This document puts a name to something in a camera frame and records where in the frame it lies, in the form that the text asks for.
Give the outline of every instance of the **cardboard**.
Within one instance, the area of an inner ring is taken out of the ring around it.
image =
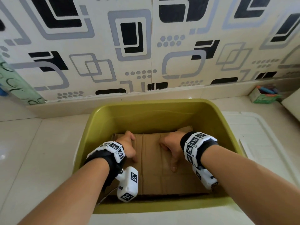
[[[192,131],[192,127],[179,129],[182,132]],[[170,169],[171,151],[163,150],[158,140],[168,133],[134,134],[133,147],[137,151],[138,162],[127,159],[124,168],[133,166],[139,172],[138,195],[170,195],[170,194],[195,194],[209,193],[202,185],[192,170],[192,165],[187,162],[182,154],[178,162],[177,172]],[[122,134],[114,134],[112,140],[117,140]],[[115,179],[107,187],[105,193],[109,193],[118,186]]]

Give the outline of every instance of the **forearm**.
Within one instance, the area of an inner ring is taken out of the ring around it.
[[[87,224],[109,173],[105,159],[97,158],[59,186],[19,225]]]
[[[254,223],[298,223],[300,190],[296,186],[218,145],[203,153],[201,163]]]

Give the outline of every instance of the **green box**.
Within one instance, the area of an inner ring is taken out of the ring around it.
[[[249,98],[252,103],[264,103],[264,104],[270,104],[274,102],[277,98],[281,98],[281,95],[279,94],[261,94],[258,88],[254,88],[254,90],[250,93]]]
[[[208,100],[121,102],[101,106],[92,112],[81,138],[73,172],[83,166],[88,153],[109,141],[114,133],[124,133],[126,130],[137,134],[163,133],[189,125],[195,131],[214,136],[221,146],[244,155],[222,113]],[[129,203],[106,201],[95,207],[94,214],[162,212],[232,203],[233,200],[225,192],[161,200],[139,200],[136,197]]]

